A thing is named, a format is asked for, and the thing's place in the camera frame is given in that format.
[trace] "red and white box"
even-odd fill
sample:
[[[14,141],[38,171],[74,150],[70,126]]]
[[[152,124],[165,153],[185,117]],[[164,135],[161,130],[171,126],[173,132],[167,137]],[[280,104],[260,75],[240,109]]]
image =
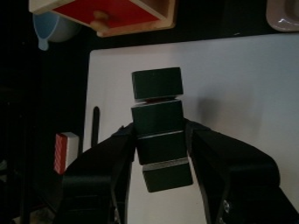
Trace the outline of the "red and white box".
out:
[[[53,170],[62,174],[78,156],[80,138],[70,132],[56,134]]]

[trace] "white board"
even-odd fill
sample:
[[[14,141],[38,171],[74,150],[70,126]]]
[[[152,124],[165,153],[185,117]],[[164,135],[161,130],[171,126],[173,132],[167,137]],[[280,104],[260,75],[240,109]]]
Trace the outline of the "white board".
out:
[[[281,188],[299,210],[299,34],[225,38],[93,51],[89,55],[84,150],[92,109],[99,139],[132,122],[131,73],[181,68],[184,117],[252,144],[276,161]],[[205,223],[197,183],[148,193],[135,159],[129,224]]]

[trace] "cube stack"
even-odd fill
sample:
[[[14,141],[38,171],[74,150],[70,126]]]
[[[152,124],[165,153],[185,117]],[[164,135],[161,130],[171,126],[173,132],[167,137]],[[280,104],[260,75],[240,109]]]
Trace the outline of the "cube stack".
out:
[[[192,184],[184,141],[183,94],[179,67],[132,73],[132,107],[137,157],[149,193]]]

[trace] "dark green block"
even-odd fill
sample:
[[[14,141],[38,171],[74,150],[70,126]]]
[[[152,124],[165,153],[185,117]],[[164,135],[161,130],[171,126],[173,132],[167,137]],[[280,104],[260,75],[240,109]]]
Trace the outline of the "dark green block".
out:
[[[132,79],[137,101],[183,94],[181,69],[179,67],[133,72]]]
[[[140,165],[187,157],[184,132],[145,136],[136,141]]]
[[[161,169],[143,170],[144,182],[149,193],[189,186],[192,184],[192,173],[189,164],[177,164]]]
[[[179,100],[132,107],[132,116],[139,136],[183,130],[183,104]]]

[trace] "small box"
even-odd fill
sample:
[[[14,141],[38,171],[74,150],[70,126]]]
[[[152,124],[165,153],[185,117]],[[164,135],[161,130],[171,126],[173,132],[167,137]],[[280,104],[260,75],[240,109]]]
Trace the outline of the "small box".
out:
[[[183,94],[181,69],[179,67],[133,72],[132,80],[137,102],[175,98]]]
[[[70,132],[56,134],[53,170],[62,174],[78,156],[80,138]]]
[[[164,162],[187,157],[184,132],[168,132],[144,136],[136,141],[140,165]]]
[[[144,165],[144,182],[149,193],[189,186],[192,184],[188,158],[179,159],[177,162],[179,163],[171,161],[167,163]]]
[[[183,130],[183,103],[179,100],[144,103],[132,107],[139,136]]]

